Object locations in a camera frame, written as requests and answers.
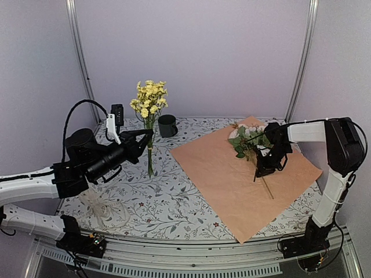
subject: white wall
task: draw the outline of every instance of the white wall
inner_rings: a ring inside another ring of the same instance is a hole
[[[167,81],[176,116],[284,118],[309,1],[81,0],[82,45],[96,100],[123,103]]]
[[[0,1],[0,84],[0,175],[58,162],[67,113],[85,97],[65,0]],[[93,125],[82,107],[68,133]],[[21,206],[52,214],[56,200]],[[21,277],[32,238],[0,233],[1,278]]]
[[[371,2],[320,1],[308,67],[294,120],[350,116],[371,141]],[[304,145],[325,169],[325,147]],[[361,166],[341,212],[365,277],[371,277],[371,159]],[[325,178],[320,180],[324,185]]]

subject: orange paper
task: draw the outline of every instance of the orange paper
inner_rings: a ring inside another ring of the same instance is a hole
[[[249,117],[240,123],[262,125]],[[171,150],[191,181],[226,224],[236,239],[243,243],[288,208],[322,171],[302,154],[288,154],[283,171],[254,180],[255,167],[246,159],[236,158],[228,142],[233,127],[226,127],[193,142]]]

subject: black mug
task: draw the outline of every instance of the black mug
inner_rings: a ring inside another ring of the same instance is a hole
[[[173,115],[162,115],[158,118],[158,128],[160,135],[164,138],[173,137],[178,133],[176,118]]]

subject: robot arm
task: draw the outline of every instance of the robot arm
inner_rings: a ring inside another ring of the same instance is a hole
[[[112,109],[119,110],[119,105]],[[81,235],[75,218],[62,215],[51,216],[20,208],[12,202],[38,198],[73,197],[89,188],[88,182],[99,178],[108,182],[121,171],[121,163],[128,160],[136,164],[143,154],[152,130],[123,131],[117,134],[115,120],[123,125],[120,114],[108,114],[106,135],[112,143],[98,144],[90,129],[80,129],[66,138],[67,162],[55,163],[51,167],[31,173],[0,177],[0,228],[21,230],[50,237],[57,247],[73,253],[102,257],[106,246],[102,236]],[[104,176],[115,173],[110,178]]]
[[[365,150],[350,118],[316,120],[308,123],[269,124],[265,134],[273,144],[266,156],[257,153],[256,176],[282,171],[291,153],[290,143],[324,142],[327,148],[329,176],[321,202],[308,220],[304,237],[281,241],[284,257],[294,257],[328,247],[326,240],[334,225],[334,218],[349,188],[355,171],[365,159]]]

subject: tabletop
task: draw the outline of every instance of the tabletop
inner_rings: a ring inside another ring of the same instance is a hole
[[[147,175],[147,152],[138,164],[124,162],[112,181],[89,184],[88,196],[63,200],[58,214],[77,219],[88,231],[127,237],[170,240],[234,240],[196,186],[170,154],[172,148],[191,142],[241,119],[181,118],[179,133],[162,138],[155,127],[154,176]],[[262,122],[281,120],[261,119]],[[125,119],[123,130],[142,129],[138,119]],[[98,126],[98,143],[108,144],[104,125]],[[294,203],[254,237],[303,232],[309,215],[318,207],[321,192],[313,183]]]

